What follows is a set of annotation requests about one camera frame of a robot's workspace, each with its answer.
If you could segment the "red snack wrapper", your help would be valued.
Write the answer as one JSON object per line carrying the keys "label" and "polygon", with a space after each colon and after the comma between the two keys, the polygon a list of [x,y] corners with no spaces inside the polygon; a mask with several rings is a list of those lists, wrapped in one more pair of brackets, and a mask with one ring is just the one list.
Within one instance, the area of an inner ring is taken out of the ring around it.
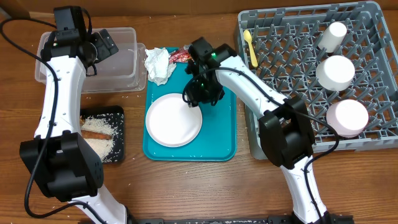
{"label": "red snack wrapper", "polygon": [[189,53],[189,48],[191,45],[184,45],[183,47],[173,50],[169,54],[169,64],[172,63],[187,63],[192,57]]}

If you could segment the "white pink plate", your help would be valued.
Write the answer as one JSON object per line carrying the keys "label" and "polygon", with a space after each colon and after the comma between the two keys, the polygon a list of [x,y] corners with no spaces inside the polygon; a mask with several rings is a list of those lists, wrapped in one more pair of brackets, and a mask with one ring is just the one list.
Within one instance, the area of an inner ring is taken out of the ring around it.
{"label": "white pink plate", "polygon": [[182,94],[169,93],[156,99],[146,113],[146,130],[158,144],[180,147],[199,134],[203,116],[199,107],[190,107]]}

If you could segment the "white napkin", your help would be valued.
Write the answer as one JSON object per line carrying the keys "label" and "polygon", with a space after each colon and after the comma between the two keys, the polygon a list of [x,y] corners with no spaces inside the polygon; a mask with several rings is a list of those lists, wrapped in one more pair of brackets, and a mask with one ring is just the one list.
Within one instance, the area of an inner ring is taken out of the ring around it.
{"label": "white napkin", "polygon": [[176,63],[169,62],[169,52],[166,48],[146,49],[144,66],[148,72],[148,80],[157,86],[164,85],[177,67]]}

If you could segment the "yellow plastic spoon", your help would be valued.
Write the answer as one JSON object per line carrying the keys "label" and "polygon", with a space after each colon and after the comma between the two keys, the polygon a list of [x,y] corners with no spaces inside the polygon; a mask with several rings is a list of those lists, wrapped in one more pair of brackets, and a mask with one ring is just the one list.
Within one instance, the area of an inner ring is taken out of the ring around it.
{"label": "yellow plastic spoon", "polygon": [[254,48],[252,46],[252,35],[251,35],[251,32],[249,30],[245,30],[243,32],[243,37],[244,37],[244,40],[248,43],[248,49],[249,49],[249,56],[250,56],[250,59],[251,59],[251,65],[254,68],[257,68],[258,67],[258,62],[257,62],[256,54],[254,52]]}

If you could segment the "orange carrot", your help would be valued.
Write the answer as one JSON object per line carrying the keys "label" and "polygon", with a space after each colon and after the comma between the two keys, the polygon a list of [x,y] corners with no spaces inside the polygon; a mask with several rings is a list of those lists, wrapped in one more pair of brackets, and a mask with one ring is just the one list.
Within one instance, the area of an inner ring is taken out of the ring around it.
{"label": "orange carrot", "polygon": [[96,133],[92,131],[87,131],[87,130],[81,130],[81,135],[85,139],[100,139],[100,140],[112,140],[112,136],[108,134],[103,134],[103,133]]}

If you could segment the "white rice pile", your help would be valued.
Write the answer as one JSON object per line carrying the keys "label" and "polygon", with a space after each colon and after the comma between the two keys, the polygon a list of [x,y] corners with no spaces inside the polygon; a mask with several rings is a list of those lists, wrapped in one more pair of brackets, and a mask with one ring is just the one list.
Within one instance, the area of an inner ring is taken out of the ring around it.
{"label": "white rice pile", "polygon": [[124,159],[124,115],[103,113],[80,116],[81,133],[103,164]]}

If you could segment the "pale green bowl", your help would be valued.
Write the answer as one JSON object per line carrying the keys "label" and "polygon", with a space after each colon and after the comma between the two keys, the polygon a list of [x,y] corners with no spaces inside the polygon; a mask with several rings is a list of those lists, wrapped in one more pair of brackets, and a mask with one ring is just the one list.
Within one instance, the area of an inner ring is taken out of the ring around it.
{"label": "pale green bowl", "polygon": [[349,87],[355,74],[352,61],[341,55],[334,55],[316,68],[319,84],[330,91],[343,91]]}

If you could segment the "white cup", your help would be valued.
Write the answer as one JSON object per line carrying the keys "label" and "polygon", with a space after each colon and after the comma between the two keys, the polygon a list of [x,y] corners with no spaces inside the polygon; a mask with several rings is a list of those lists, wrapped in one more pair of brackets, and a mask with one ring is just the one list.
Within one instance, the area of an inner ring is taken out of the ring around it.
{"label": "white cup", "polygon": [[318,44],[319,49],[326,49],[326,53],[333,53],[341,46],[347,33],[347,27],[341,22],[331,23],[323,32],[322,39]]}

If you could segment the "pink bowl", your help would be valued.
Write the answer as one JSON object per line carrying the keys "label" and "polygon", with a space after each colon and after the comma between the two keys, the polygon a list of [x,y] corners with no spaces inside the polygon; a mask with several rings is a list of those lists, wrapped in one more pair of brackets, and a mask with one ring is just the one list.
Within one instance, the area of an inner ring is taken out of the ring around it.
{"label": "pink bowl", "polygon": [[332,104],[326,112],[327,123],[345,138],[358,136],[365,129],[369,115],[366,107],[356,100]]}

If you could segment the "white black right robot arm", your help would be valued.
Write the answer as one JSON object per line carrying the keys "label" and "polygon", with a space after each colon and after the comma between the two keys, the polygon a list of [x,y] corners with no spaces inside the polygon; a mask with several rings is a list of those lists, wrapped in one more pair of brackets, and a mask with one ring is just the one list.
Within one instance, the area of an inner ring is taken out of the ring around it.
{"label": "white black right robot arm", "polygon": [[315,136],[305,102],[288,98],[255,75],[228,44],[213,48],[204,38],[188,48],[191,58],[185,71],[193,78],[183,89],[190,107],[214,106],[227,88],[257,118],[261,150],[280,167],[294,203],[296,223],[326,223],[328,215],[312,170]]}

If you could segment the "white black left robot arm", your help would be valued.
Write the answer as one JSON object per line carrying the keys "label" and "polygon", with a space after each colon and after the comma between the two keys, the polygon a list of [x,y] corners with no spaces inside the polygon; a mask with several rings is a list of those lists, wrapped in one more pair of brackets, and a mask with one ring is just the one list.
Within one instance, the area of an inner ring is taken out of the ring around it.
{"label": "white black left robot arm", "polygon": [[87,14],[78,6],[54,10],[56,29],[38,59],[47,77],[42,115],[34,138],[21,143],[20,157],[31,174],[29,183],[46,197],[78,207],[94,223],[135,223],[105,187],[102,161],[81,135],[87,69],[118,51],[105,30],[92,33]]}

